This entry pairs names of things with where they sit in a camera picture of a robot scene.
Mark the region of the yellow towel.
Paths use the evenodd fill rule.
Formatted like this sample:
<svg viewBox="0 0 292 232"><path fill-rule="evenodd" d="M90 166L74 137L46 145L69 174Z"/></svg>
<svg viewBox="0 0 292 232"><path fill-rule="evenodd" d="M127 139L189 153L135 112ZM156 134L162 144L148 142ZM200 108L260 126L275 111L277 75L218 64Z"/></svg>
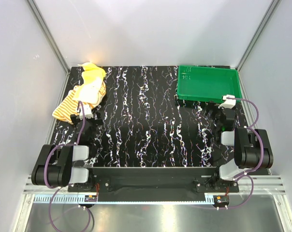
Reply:
<svg viewBox="0 0 292 232"><path fill-rule="evenodd" d="M79 64L78 66L82 67L84 70L82 72L84 84L90 84L98 78L103 80L106 75L106 72L103 68L100 68L91 62Z"/></svg>

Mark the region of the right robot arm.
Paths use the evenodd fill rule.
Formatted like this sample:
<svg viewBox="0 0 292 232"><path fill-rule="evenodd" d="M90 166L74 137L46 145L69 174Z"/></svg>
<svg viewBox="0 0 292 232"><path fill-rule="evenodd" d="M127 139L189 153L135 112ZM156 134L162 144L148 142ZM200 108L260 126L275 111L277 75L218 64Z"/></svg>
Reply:
<svg viewBox="0 0 292 232"><path fill-rule="evenodd" d="M223 191L229 182L272 167L274 157L266 130L235 127L236 112L232 106L208 102L204 112L214 121L214 142L234 148L234 158L219 166L210 178L213 190Z"/></svg>

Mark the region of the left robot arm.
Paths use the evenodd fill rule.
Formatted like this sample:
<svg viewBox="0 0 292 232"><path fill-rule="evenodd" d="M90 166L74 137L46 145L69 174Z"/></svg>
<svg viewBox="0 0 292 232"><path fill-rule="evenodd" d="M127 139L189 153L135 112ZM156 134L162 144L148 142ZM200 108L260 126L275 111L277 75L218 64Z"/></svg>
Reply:
<svg viewBox="0 0 292 232"><path fill-rule="evenodd" d="M98 126L103 124L101 114L90 118L71 115L75 133L73 143L67 145L43 145L31 173L31 182L37 186L65 187L78 183L84 191L95 188L96 180L86 168L74 168L73 162L86 160L90 155L90 140Z"/></svg>

